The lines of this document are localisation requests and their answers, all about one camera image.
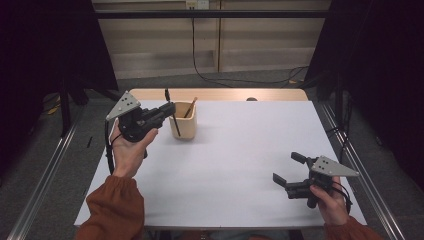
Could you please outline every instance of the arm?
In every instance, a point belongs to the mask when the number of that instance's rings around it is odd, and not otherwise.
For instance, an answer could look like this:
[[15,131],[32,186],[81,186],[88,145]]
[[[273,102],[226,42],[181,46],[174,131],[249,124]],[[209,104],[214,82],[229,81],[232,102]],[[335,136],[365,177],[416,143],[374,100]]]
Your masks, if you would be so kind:
[[75,239],[132,239],[144,226],[144,199],[134,179],[109,176],[87,197],[91,216]]
[[87,197],[90,218],[84,222],[75,239],[134,239],[144,227],[144,199],[132,179],[144,158],[144,151],[158,134],[152,129],[137,143],[126,141],[115,128],[110,139],[115,171],[105,183]]
[[[336,182],[333,184],[333,187],[342,190],[342,187],[337,184],[340,183],[340,177],[333,177],[333,181]],[[322,218],[325,221],[324,227],[327,239],[383,239],[372,229],[363,226],[357,222],[355,218],[349,216],[346,211],[346,205],[342,195],[335,191],[328,194],[326,191],[315,185],[312,185],[310,189],[311,192],[320,199],[318,207]]]

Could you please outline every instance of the chopstick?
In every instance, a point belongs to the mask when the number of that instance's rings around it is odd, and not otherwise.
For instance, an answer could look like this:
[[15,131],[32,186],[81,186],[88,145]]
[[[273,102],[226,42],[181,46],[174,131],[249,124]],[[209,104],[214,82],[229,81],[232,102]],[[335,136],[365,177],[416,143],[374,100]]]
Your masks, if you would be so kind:
[[194,107],[194,103],[197,101],[197,97],[194,98],[193,102],[190,104],[190,107],[187,109],[186,114],[184,114],[184,118],[186,118],[188,116],[188,114],[190,113],[191,109],[193,109]]

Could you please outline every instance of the wooden pencil holder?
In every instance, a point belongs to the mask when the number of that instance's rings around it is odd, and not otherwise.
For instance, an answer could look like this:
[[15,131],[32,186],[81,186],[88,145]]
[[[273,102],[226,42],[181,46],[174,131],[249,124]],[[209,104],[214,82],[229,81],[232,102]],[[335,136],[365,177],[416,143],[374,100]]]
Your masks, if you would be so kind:
[[180,130],[178,135],[177,128],[175,126],[174,118],[169,117],[169,123],[171,124],[172,135],[177,139],[193,139],[196,135],[197,129],[197,113],[196,104],[189,110],[191,103],[189,102],[175,102],[175,119]]

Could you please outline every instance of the white paper sheet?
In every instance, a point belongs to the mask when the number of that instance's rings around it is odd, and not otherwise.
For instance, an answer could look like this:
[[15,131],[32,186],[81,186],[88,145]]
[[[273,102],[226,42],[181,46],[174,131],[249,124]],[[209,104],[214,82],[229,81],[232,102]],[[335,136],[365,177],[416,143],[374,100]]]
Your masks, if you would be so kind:
[[[143,108],[163,101],[143,101]],[[299,228],[322,226],[318,208],[307,199],[288,199],[273,182],[277,173],[301,182],[308,168],[290,158],[325,155],[336,160],[312,102],[198,101],[198,128],[191,141],[172,137],[169,120],[148,147],[136,175],[145,198],[145,225],[165,228]],[[109,175],[99,166],[88,193]],[[366,224],[346,179],[353,202],[351,215]],[[75,221],[89,217],[84,202]]]

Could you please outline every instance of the hand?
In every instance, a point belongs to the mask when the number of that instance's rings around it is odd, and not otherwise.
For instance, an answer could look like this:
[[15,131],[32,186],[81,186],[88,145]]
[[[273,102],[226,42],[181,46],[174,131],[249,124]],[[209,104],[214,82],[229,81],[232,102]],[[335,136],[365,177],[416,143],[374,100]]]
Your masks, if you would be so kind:
[[[333,177],[333,181],[340,183],[340,177]],[[342,191],[342,187],[336,183],[333,183],[333,187]],[[349,214],[346,210],[344,198],[340,193],[331,191],[328,194],[322,188],[315,185],[312,185],[310,190],[320,199],[318,201],[318,207],[325,223],[329,225],[344,225],[347,223]]]
[[147,146],[153,142],[158,129],[153,128],[139,142],[132,143],[125,140],[118,128],[119,121],[115,122],[110,140],[116,140],[112,143],[113,156],[115,158],[115,171],[112,175],[117,177],[132,178],[137,173],[144,159],[144,152]]

